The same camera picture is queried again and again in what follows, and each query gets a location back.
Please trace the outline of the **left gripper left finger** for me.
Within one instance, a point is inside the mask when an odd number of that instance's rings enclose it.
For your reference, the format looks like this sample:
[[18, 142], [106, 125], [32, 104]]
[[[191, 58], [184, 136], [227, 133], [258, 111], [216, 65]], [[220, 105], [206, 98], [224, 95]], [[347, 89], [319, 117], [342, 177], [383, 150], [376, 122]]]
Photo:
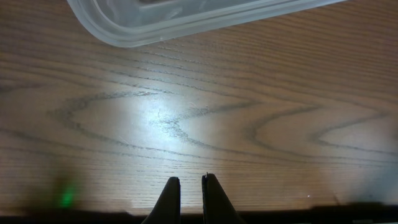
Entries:
[[180, 224], [180, 199], [180, 180], [178, 177], [170, 177], [142, 224]]

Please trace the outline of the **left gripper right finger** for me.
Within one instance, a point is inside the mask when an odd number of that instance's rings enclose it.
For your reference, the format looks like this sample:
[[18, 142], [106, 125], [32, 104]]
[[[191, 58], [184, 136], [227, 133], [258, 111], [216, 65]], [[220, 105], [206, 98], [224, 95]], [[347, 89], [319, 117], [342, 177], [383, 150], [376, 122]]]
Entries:
[[245, 224], [214, 174], [201, 179], [203, 219], [206, 224]]

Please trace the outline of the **clear plastic container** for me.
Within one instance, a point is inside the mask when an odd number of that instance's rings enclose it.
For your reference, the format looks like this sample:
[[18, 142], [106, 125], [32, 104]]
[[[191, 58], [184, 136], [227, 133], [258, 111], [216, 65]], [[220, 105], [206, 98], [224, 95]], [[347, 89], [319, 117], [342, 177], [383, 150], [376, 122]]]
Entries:
[[341, 0], [68, 0], [83, 27], [115, 47], [138, 47]]

